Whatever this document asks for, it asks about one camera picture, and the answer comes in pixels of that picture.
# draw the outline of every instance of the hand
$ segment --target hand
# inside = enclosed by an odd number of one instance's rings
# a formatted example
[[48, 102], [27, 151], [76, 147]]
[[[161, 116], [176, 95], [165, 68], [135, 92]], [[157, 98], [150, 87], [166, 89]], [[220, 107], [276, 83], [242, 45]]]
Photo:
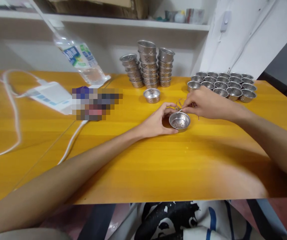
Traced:
[[187, 99], [182, 105], [182, 111], [205, 118], [224, 119], [231, 122], [251, 113], [241, 104], [224, 98], [205, 86], [188, 93]]
[[177, 129], [166, 128], [162, 125], [162, 119], [165, 116], [177, 112], [175, 109], [168, 107], [176, 107], [176, 104], [167, 102], [163, 103], [160, 108], [136, 127], [143, 138], [155, 137], [162, 134], [175, 134], [178, 132]]

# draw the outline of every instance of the forearm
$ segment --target forearm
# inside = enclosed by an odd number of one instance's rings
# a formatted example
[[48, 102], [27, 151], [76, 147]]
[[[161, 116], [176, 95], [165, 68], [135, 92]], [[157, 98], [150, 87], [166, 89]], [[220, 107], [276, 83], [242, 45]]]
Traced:
[[137, 128], [66, 160], [0, 201], [0, 232], [33, 226], [76, 192], [94, 173], [142, 139]]
[[286, 130], [248, 110], [242, 112], [234, 122], [263, 148], [281, 170], [287, 173]]

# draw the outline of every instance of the bottle label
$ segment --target bottle label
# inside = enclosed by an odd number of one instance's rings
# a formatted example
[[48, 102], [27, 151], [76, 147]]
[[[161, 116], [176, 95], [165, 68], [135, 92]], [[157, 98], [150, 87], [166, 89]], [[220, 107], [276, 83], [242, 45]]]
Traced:
[[98, 65], [85, 43], [64, 49], [63, 54], [75, 68], [89, 68]]

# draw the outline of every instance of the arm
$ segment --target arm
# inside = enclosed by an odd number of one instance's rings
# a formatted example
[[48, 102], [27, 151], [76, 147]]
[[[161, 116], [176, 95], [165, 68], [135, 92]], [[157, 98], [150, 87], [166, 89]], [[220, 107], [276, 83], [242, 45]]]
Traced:
[[67, 201], [92, 175], [138, 140], [177, 133], [162, 118], [175, 112], [164, 103], [137, 127], [50, 169], [0, 201], [0, 233], [31, 227]]
[[[191, 103], [195, 103], [197, 107], [193, 108]], [[263, 148], [281, 170], [287, 173], [287, 131], [283, 128], [204, 86], [190, 92], [182, 108], [186, 113], [224, 119], [237, 124]]]

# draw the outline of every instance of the cardboard box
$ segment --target cardboard box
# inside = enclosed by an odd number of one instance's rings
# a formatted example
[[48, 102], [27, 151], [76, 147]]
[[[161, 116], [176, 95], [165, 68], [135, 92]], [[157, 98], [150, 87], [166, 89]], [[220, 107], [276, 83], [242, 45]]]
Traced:
[[47, 0], [56, 13], [108, 17], [145, 19], [148, 17], [146, 0]]

